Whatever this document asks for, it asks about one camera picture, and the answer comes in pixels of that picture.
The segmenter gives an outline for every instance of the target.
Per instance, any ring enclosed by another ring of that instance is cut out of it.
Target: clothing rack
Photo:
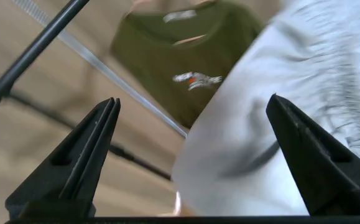
[[[44,51],[44,49],[61,33],[65,26],[79,13],[79,11],[88,3],[89,0],[71,0],[43,29],[35,40],[24,50],[18,59],[4,72],[0,77],[0,101],[3,98],[16,101],[32,110],[73,129],[76,124],[67,120],[55,111],[52,111],[43,105],[29,100],[24,94],[13,91],[12,87],[17,79],[26,71],[33,61]],[[133,162],[161,178],[170,180],[170,175],[156,168],[141,158],[127,152],[118,145],[110,145],[109,150],[115,155]]]

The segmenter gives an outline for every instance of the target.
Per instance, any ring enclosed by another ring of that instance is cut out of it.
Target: white garment
[[[282,151],[270,148],[274,93],[360,157],[360,1],[288,1],[233,68],[173,168],[196,213],[308,215]]]

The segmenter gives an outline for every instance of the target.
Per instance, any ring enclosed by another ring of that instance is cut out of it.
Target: brown background
[[[64,0],[35,0],[53,17]],[[238,0],[266,22],[279,8],[277,0]],[[155,0],[137,11],[169,11],[189,6],[186,0]],[[139,83],[108,54],[115,30],[130,0],[91,0],[67,31],[155,105]],[[0,0],[0,74],[31,43],[43,27],[10,0]],[[21,76],[15,90],[79,122],[97,102],[120,98],[119,121],[113,136],[145,160],[170,173],[183,137],[127,95],[87,61],[55,39]],[[7,220],[5,198],[69,133],[69,129],[12,101],[0,104],[0,223]],[[95,195],[97,215],[157,215],[173,209],[170,182],[108,154]]]

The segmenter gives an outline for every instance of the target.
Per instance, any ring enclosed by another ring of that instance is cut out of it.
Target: clothing tag
[[[195,10],[187,10],[182,12],[172,12],[167,14],[165,17],[163,17],[163,21],[170,22],[170,21],[177,21],[181,19],[189,19],[196,16]]]

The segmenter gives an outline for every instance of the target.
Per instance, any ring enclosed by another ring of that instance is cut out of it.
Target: green t-shirt
[[[244,7],[211,1],[165,14],[129,14],[113,55],[186,128],[261,31]],[[204,35],[184,44],[177,41]]]

